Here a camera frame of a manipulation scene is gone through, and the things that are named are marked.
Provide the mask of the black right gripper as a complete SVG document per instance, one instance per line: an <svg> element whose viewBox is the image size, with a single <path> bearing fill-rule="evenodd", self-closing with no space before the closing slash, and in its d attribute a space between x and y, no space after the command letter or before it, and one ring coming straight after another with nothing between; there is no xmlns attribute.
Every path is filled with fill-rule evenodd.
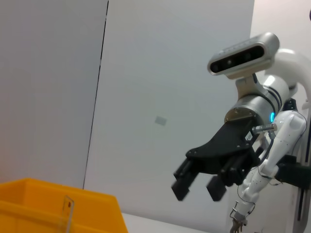
<svg viewBox="0 0 311 233"><path fill-rule="evenodd" d="M254 118L228 121L206 144L189 150L173 174L176 181L171 188L177 200L183 201L189 193L198 170L217 174L207 184L213 201L220 201L227 187L241 185L251 168L258 164L258 154L253 149L257 137L251 131L255 126L258 121Z"/></svg>

